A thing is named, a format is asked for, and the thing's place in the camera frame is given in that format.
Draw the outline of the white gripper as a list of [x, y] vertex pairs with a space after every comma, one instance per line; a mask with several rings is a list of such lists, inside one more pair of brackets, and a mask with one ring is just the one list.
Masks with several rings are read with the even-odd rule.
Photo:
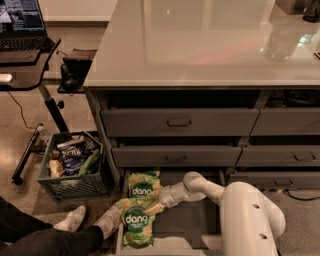
[[144, 210], [146, 215], [156, 215], [161, 213], [166, 208], [172, 208], [182, 201], [190, 199], [190, 191], [186, 188], [183, 182], [174, 185], [163, 187], [158, 194], [159, 202], [151, 204]]

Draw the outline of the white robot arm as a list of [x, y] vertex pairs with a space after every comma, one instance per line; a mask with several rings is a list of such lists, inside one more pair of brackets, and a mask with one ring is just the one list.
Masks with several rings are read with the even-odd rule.
[[188, 172], [181, 182], [161, 188], [144, 213], [158, 214], [180, 202], [205, 197], [219, 206], [224, 256], [280, 256], [275, 240], [285, 231], [285, 216], [275, 203], [246, 182], [223, 187], [198, 172]]

